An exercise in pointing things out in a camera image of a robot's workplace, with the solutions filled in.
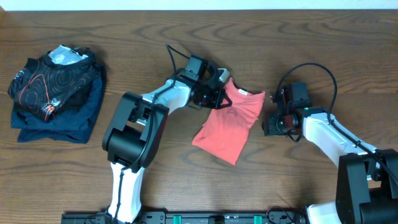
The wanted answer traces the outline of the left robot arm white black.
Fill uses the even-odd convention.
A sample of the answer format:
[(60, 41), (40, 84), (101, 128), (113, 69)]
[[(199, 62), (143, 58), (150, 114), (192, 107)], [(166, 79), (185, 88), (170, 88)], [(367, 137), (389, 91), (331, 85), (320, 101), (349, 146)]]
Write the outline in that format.
[(227, 68), (191, 55), (186, 67), (174, 70), (152, 92), (123, 94), (102, 142), (113, 172), (107, 223), (133, 223), (138, 218), (144, 172), (158, 151), (169, 115), (189, 103), (214, 110), (231, 106), (224, 89), (228, 79)]

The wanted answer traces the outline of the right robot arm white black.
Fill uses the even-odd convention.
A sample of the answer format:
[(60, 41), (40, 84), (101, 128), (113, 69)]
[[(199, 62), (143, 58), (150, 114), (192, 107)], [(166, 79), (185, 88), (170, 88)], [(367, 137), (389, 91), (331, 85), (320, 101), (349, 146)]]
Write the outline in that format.
[(296, 223), (397, 223), (397, 151), (362, 141), (313, 106), (304, 83), (278, 86), (271, 101), (277, 111), (265, 115), (265, 136), (306, 139), (338, 169), (334, 201), (306, 206)]

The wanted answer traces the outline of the red printed t-shirt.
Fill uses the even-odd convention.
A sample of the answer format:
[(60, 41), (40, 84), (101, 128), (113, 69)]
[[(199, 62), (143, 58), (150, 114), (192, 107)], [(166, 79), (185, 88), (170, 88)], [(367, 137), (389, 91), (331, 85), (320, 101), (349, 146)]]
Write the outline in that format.
[(238, 160), (249, 131), (258, 120), (266, 93), (253, 94), (234, 85), (231, 78), (224, 86), (232, 105), (211, 110), (192, 144), (232, 165)]

